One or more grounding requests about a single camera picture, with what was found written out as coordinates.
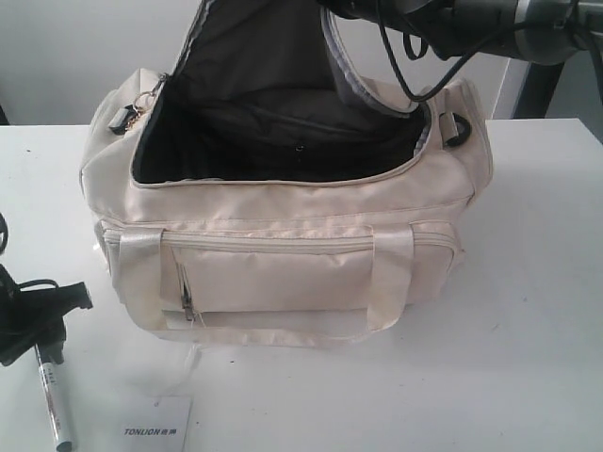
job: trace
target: paper tag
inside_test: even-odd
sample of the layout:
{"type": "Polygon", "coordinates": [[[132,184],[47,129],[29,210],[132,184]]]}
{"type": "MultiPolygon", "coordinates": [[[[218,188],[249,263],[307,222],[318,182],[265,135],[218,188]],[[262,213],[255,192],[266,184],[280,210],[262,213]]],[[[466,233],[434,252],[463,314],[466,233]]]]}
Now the paper tag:
{"type": "Polygon", "coordinates": [[[190,397],[133,400],[122,424],[124,452],[182,452],[187,435],[190,397]]]}

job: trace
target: bag handle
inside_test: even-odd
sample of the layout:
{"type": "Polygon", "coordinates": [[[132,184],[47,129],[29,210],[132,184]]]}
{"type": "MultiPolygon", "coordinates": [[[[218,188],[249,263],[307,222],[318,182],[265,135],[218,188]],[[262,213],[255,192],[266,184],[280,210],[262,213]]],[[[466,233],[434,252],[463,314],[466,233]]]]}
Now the bag handle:
{"type": "Polygon", "coordinates": [[[358,342],[398,322],[412,277],[415,244],[411,226],[374,226],[372,229],[373,267],[367,327],[354,335],[334,337],[300,331],[230,327],[169,329],[160,297],[163,234],[160,229],[128,228],[123,231],[113,285],[134,322],[163,339],[208,345],[287,347],[327,347],[358,342]]]}

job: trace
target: marker pen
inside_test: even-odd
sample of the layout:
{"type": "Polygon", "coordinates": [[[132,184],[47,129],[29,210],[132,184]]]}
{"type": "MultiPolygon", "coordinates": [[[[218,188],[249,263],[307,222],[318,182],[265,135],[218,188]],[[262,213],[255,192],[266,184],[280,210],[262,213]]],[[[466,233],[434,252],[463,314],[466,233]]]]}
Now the marker pen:
{"type": "Polygon", "coordinates": [[[46,404],[50,414],[50,424],[53,429],[55,450],[57,452],[71,452],[73,449],[72,435],[67,422],[65,404],[60,393],[55,365],[49,353],[41,351],[36,346],[36,356],[40,367],[41,384],[46,395],[46,404]]]}

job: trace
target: white table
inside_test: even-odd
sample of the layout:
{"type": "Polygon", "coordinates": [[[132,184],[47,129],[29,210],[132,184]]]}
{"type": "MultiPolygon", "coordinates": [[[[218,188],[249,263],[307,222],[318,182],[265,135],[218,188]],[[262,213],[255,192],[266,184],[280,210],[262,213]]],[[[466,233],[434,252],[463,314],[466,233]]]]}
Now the white table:
{"type": "MultiPolygon", "coordinates": [[[[176,391],[195,397],[186,451],[603,450],[603,147],[573,120],[489,129],[497,173],[442,299],[358,346],[205,351],[176,391]]],[[[85,134],[0,129],[1,260],[88,285],[62,372],[79,450],[113,452],[129,397],[182,378],[187,346],[138,330],[111,289],[77,182],[85,134]]],[[[32,352],[0,375],[1,450],[52,450],[32,352]]]]}

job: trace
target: bag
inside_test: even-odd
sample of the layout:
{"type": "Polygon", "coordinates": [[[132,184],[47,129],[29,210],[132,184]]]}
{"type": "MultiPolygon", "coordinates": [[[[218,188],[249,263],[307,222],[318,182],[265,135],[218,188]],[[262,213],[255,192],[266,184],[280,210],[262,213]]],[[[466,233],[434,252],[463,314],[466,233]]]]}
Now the bag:
{"type": "Polygon", "coordinates": [[[310,0],[202,2],[172,75],[100,105],[80,174],[139,327],[279,346],[357,341],[436,299],[491,176],[470,84],[404,102],[310,0]]]}

